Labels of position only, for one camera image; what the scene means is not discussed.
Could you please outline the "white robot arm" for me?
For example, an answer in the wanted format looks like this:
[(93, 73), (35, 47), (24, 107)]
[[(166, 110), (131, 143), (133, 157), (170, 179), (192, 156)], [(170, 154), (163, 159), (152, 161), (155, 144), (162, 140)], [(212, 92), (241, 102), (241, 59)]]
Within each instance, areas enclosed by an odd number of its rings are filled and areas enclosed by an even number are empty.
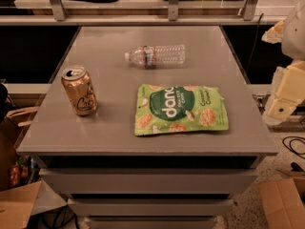
[(280, 43), (282, 53), (293, 59), (286, 68), (276, 68), (262, 116), (266, 124), (278, 125), (305, 100), (305, 0), (299, 0), (287, 18), (266, 31), (262, 40)]

